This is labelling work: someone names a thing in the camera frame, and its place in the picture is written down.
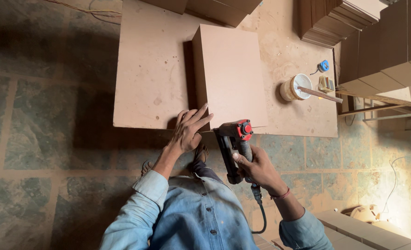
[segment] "glue bucket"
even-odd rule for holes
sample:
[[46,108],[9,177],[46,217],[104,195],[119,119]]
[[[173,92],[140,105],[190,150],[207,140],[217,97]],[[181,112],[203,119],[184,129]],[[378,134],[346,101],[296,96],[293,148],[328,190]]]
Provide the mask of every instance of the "glue bucket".
[[290,78],[287,82],[284,82],[280,86],[281,97],[285,100],[304,100],[310,97],[310,94],[299,91],[298,86],[303,88],[312,89],[312,82],[305,74],[297,74]]

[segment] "denim shirt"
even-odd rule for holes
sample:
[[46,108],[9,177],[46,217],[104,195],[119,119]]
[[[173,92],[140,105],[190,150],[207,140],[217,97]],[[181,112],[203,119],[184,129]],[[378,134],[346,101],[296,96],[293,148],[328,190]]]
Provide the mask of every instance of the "denim shirt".
[[[258,249],[236,195],[214,179],[176,176],[167,181],[150,170],[133,190],[100,249]],[[333,249],[323,225],[308,211],[295,221],[281,221],[279,233],[293,249]]]

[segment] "blue measuring tape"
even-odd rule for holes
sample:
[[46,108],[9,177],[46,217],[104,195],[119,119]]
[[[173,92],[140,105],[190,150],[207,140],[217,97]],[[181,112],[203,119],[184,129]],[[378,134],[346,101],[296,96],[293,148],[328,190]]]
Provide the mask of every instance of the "blue measuring tape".
[[329,62],[327,60],[324,60],[317,65],[317,71],[315,71],[315,73],[317,73],[318,71],[326,72],[328,70],[329,70]]

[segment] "tiled floor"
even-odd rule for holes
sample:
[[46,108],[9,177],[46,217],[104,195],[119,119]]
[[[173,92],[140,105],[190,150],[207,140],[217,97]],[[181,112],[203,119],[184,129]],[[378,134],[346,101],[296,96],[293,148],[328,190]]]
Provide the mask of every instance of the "tiled floor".
[[[119,0],[105,2],[120,9]],[[119,30],[58,4],[0,1],[0,249],[95,249],[142,163],[169,140],[166,130],[112,126]],[[251,142],[310,211],[383,208],[394,185],[389,160],[411,156],[411,133],[400,124],[357,116],[352,126],[339,122],[339,138],[256,135]],[[225,179],[214,135],[203,141],[208,166]],[[173,174],[192,157],[183,155]],[[389,213],[411,232],[411,159],[395,166]],[[249,225],[262,227],[249,185],[232,189]],[[264,205],[263,236],[278,238],[280,215],[270,200]]]

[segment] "wooden table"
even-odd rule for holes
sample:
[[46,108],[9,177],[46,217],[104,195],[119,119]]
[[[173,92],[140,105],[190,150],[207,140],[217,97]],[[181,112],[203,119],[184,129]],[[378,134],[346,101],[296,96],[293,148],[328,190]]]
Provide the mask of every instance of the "wooden table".
[[[258,33],[269,126],[254,131],[337,137],[335,102],[314,96],[286,102],[279,96],[280,83],[298,73],[315,72],[323,60],[331,67],[325,75],[334,78],[332,50],[300,41],[294,4],[265,0],[237,27]],[[137,0],[123,1],[115,126],[172,128],[181,110],[196,105],[189,41],[200,23],[216,25]],[[321,75],[309,76],[314,89]]]

